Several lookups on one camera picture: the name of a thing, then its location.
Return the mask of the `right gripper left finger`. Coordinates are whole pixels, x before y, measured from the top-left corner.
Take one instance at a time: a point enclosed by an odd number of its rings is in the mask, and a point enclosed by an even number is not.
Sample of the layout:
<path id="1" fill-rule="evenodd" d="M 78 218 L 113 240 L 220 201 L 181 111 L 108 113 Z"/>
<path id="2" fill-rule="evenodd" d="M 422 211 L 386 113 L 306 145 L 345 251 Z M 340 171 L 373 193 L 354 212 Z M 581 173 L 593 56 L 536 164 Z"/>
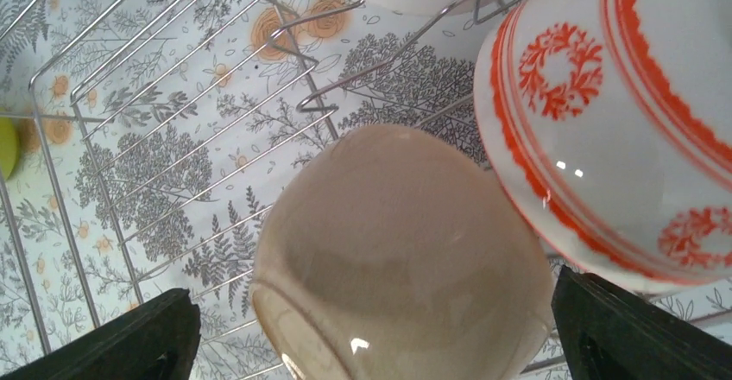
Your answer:
<path id="1" fill-rule="evenodd" d="M 2 379 L 188 379 L 197 356 L 200 308 L 171 288 Z"/>

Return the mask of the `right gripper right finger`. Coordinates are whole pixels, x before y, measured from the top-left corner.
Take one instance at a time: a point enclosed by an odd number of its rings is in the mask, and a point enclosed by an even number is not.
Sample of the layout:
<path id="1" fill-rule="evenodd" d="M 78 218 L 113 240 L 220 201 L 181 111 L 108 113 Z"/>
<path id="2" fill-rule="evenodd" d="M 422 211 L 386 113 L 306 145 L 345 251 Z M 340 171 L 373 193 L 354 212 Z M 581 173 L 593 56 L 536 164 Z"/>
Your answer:
<path id="1" fill-rule="evenodd" d="M 552 312 L 575 379 L 729 379 L 731 346 L 602 277 L 564 266 Z"/>

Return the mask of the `beige bowl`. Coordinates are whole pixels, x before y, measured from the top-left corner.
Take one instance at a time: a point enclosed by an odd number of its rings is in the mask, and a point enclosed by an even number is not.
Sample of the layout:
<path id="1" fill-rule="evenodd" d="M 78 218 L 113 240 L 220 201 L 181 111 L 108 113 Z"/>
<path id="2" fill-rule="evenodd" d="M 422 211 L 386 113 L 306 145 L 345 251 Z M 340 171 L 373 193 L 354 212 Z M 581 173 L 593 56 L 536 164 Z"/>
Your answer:
<path id="1" fill-rule="evenodd" d="M 286 185 L 251 304 L 296 379 L 514 379 L 552 330 L 538 236 L 497 176 L 421 130 L 353 130 Z"/>

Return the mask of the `yellow bowl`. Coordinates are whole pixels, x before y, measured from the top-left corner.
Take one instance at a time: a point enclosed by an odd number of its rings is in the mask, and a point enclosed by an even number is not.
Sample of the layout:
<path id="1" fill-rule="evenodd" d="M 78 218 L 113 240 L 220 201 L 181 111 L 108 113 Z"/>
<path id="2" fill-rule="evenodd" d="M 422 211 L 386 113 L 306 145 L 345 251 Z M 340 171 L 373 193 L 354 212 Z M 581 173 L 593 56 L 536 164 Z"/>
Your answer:
<path id="1" fill-rule="evenodd" d="M 7 117 L 1 118 L 1 171 L 7 180 L 18 163 L 21 151 L 20 140 L 14 123 Z"/>

